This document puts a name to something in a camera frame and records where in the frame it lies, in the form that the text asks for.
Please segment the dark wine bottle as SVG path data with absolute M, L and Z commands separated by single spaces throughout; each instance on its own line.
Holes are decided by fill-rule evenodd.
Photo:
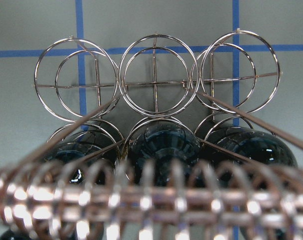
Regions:
M 143 128 L 128 148 L 127 159 L 134 169 L 134 183 L 142 181 L 147 160 L 155 160 L 154 184 L 163 187 L 170 180 L 171 161 L 181 162 L 184 179 L 198 162 L 201 145 L 187 128 L 168 121 L 156 122 Z
M 206 139 L 208 142 L 266 165 L 297 167 L 290 148 L 277 137 L 245 127 L 217 128 Z
M 104 132 L 101 129 L 88 127 L 86 130 L 77 131 L 59 142 L 44 157 L 43 162 L 59 161 L 62 164 L 74 162 L 109 147 L 121 139 L 122 136 L 112 130 Z M 113 172 L 118 158 L 119 153 L 116 148 L 100 153 L 82 163 L 81 167 L 77 168 L 73 175 L 71 175 L 69 182 L 71 184 L 82 183 L 86 179 L 84 167 L 90 167 L 96 162 L 102 162 Z

